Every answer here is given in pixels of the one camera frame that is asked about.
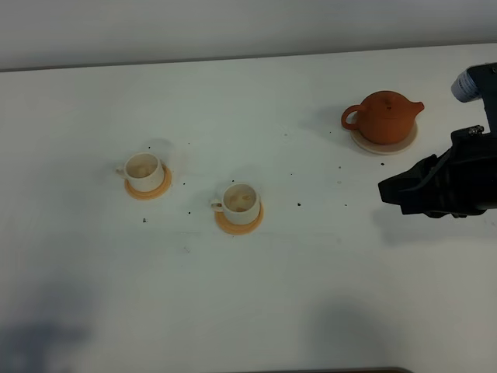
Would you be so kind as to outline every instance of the teapot spout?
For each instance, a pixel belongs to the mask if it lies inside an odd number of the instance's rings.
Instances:
[[[412,107],[413,107],[413,110],[415,112],[415,115],[418,115],[419,113],[421,113],[425,109],[425,106],[423,105],[423,103],[412,103]]]

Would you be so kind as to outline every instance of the teapot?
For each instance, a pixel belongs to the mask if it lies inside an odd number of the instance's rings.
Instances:
[[[400,93],[375,92],[360,104],[353,105],[342,114],[342,126],[358,130],[367,140],[379,144],[396,144],[409,136],[416,116],[423,111],[422,103],[412,103]],[[356,123],[347,117],[357,112]]]

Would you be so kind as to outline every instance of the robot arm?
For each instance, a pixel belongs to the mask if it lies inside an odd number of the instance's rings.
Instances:
[[[452,92],[463,102],[483,99],[490,132],[478,125],[452,132],[452,147],[440,157],[379,183],[381,200],[402,214],[465,218],[497,208],[497,63],[469,68]]]

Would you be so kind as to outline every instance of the orange saucer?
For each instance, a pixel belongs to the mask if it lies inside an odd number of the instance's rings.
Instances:
[[[245,225],[236,225],[231,223],[226,219],[226,216],[224,216],[222,212],[214,212],[214,219],[216,220],[217,226],[229,235],[247,235],[260,226],[262,220],[264,219],[264,206],[261,203],[261,211],[259,212],[257,219],[252,223]]]
[[[153,200],[154,198],[160,197],[166,192],[167,189],[169,189],[172,180],[171,171],[169,171],[164,163],[162,163],[162,168],[164,169],[165,177],[162,181],[162,184],[159,185],[157,188],[151,190],[150,192],[139,192],[130,185],[129,181],[125,180],[124,187],[126,188],[127,193],[132,196],[132,198],[135,198],[137,200]]]

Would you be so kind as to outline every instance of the saucer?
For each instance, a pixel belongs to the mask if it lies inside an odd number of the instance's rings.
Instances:
[[[360,132],[359,130],[354,130],[350,131],[350,136],[352,136],[352,139],[356,144],[359,145],[360,148],[367,150],[369,152],[372,152],[374,154],[381,154],[381,155],[393,155],[393,154],[398,154],[406,151],[407,149],[411,148],[412,143],[418,136],[418,124],[414,122],[414,126],[412,126],[411,132],[409,132],[408,137],[406,137],[404,140],[396,143],[396,144],[389,144],[389,145],[380,145],[380,144],[375,144],[369,140],[367,140]]]
[[[257,216],[252,223],[244,225],[233,224],[226,219],[226,216],[224,216],[222,212],[214,212],[214,219],[216,220],[217,226],[229,235],[247,235],[260,226],[262,220],[264,219],[264,206],[261,203],[261,211],[259,212],[259,216]]]
[[[125,180],[124,187],[126,188],[127,193],[132,196],[132,198],[137,200],[153,200],[154,198],[160,197],[166,192],[167,189],[169,189],[172,180],[171,171],[165,166],[164,163],[162,163],[162,168],[164,169],[165,176],[162,184],[157,188],[151,190],[150,192],[139,192],[130,185],[129,181]]]

